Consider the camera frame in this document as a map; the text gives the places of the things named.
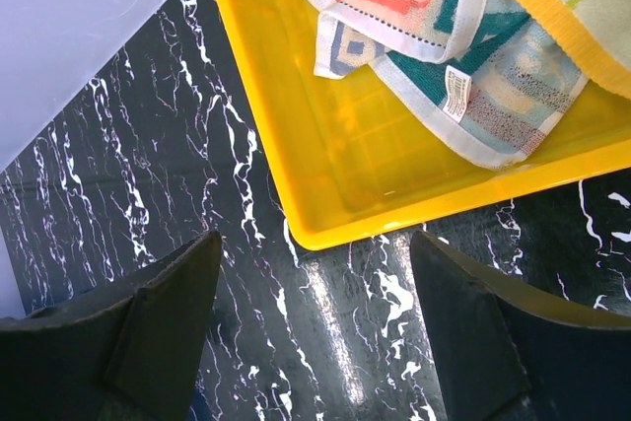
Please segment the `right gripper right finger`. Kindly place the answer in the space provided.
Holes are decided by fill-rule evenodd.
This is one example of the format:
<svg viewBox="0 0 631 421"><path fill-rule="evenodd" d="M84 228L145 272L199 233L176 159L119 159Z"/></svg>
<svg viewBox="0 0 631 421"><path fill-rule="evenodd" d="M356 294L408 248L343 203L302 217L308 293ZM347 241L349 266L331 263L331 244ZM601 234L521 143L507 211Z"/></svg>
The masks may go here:
<svg viewBox="0 0 631 421"><path fill-rule="evenodd" d="M449 419L629 419L629 316L543 292L425 232L409 250Z"/></svg>

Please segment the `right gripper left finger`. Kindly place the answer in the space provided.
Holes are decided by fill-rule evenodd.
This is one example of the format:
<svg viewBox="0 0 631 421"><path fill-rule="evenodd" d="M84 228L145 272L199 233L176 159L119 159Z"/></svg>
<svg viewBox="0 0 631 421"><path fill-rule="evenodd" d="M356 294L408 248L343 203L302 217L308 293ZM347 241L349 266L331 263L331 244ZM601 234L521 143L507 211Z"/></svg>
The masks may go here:
<svg viewBox="0 0 631 421"><path fill-rule="evenodd" d="M1 320L4 420L184 420L222 238L205 233L115 281Z"/></svg>

